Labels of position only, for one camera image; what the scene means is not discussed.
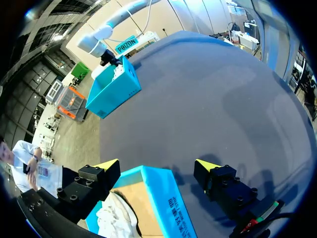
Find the person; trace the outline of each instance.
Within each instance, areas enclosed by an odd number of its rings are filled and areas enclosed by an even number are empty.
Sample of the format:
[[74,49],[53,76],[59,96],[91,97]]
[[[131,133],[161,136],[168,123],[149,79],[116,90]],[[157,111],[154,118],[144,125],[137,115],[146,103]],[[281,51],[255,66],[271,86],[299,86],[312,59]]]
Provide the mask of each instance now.
[[[0,161],[11,166],[14,182],[22,192],[43,187],[57,198],[57,188],[67,187],[78,176],[69,168],[42,159],[40,147],[26,141],[19,140],[11,151],[1,135]],[[27,174],[23,172],[23,164],[27,165]]]

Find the white wall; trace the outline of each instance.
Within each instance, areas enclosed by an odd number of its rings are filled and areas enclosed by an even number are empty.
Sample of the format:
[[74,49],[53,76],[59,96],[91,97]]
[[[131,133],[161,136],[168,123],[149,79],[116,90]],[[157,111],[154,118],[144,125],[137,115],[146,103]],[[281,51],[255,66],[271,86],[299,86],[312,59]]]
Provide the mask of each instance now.
[[[124,6],[132,2],[132,0],[118,0],[118,2]],[[146,7],[139,12],[132,15],[132,19],[139,26],[141,30],[144,29],[146,20],[148,17],[149,9]],[[175,32],[184,30],[177,15],[174,13],[173,8],[171,8],[168,0],[161,0],[151,6],[150,20],[148,24],[148,29],[155,31],[157,35],[162,39],[167,35],[171,35]]]
[[[231,21],[228,8],[224,0],[185,0],[193,14],[199,31],[205,35],[225,32]],[[133,0],[112,0],[98,10],[70,39],[66,48],[70,50],[89,69],[94,70],[100,60],[77,47],[77,42],[87,34],[98,29],[111,15],[122,6],[133,2]],[[117,25],[111,39],[124,41],[130,36],[139,35],[144,29],[148,16],[148,7],[129,17]],[[146,31],[154,31],[160,38],[167,35],[186,30],[197,32],[195,23],[186,7],[184,0],[161,0],[153,4],[151,15]],[[111,40],[105,40],[107,47],[116,54],[115,47],[119,44]]]

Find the gray table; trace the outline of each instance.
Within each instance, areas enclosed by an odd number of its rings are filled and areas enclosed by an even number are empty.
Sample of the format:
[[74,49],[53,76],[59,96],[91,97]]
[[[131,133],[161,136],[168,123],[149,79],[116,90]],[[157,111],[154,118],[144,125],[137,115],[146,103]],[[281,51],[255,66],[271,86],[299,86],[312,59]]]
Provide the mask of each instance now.
[[[129,59],[142,91],[101,120],[102,162],[173,170],[198,237],[234,227],[193,177],[197,158],[229,164],[241,180],[293,211],[317,154],[310,120],[288,86],[250,54],[220,40],[178,32]],[[278,220],[274,232],[285,222]]]

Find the blue plastic box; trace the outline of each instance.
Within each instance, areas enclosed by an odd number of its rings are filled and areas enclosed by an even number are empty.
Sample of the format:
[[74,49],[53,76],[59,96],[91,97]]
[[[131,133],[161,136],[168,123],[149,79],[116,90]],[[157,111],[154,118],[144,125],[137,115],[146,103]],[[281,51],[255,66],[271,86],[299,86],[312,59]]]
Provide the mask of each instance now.
[[[121,173],[114,188],[144,182],[155,217],[166,238],[196,238],[196,233],[171,170],[139,166]],[[86,218],[88,229],[98,233],[98,202]]]
[[108,116],[113,110],[141,90],[133,65],[121,56],[124,72],[114,81],[114,65],[107,67],[99,74],[90,90],[86,108],[101,118]]

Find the green label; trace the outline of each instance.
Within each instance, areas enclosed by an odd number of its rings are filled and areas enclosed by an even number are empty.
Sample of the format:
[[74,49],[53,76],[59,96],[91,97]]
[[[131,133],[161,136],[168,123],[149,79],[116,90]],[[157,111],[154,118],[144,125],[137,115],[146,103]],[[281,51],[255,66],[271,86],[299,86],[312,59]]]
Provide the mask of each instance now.
[[139,43],[138,39],[135,38],[135,36],[131,36],[121,44],[117,45],[115,51],[117,51],[119,54],[122,54],[123,52],[127,51],[129,48],[136,45],[137,43]]

